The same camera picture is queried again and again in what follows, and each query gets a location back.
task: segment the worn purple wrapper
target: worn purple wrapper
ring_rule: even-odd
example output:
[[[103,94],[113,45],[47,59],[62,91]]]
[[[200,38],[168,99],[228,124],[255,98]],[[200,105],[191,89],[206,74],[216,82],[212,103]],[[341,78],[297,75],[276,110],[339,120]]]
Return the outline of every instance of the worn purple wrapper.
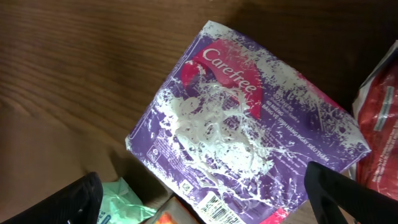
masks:
[[[208,223],[280,223],[307,200],[308,162],[342,172],[370,151],[298,71],[211,21],[126,145]]]

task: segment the dark object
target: dark object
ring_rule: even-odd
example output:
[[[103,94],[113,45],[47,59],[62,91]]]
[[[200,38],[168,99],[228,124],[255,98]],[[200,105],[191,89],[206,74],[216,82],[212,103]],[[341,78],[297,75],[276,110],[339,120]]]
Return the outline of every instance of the dark object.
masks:
[[[398,201],[317,162],[308,163],[304,185],[319,224],[347,223],[338,206],[361,224],[397,223]]]
[[[91,172],[4,224],[95,224],[103,190],[97,173]]]

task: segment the wood grain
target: wood grain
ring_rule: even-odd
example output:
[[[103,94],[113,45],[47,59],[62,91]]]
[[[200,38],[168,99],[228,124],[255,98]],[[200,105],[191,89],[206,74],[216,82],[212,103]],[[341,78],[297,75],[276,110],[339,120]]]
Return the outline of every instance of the wood grain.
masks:
[[[0,107],[106,142],[119,175],[146,178],[124,138],[207,20],[252,37],[350,111],[398,38],[397,9],[393,0],[2,0]]]

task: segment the red package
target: red package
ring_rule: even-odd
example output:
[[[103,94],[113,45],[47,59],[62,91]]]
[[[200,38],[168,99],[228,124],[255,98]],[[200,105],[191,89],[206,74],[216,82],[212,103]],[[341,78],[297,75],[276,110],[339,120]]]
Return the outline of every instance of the red package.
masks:
[[[353,104],[372,150],[357,164],[356,180],[398,200],[398,42],[362,84]]]

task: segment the green plastic package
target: green plastic package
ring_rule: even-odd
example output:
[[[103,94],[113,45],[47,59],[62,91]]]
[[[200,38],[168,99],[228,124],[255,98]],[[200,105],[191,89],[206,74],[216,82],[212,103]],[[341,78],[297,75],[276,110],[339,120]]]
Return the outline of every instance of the green plastic package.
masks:
[[[104,196],[97,224],[135,224],[156,213],[156,209],[143,206],[122,177],[116,182],[102,183],[102,188]]]

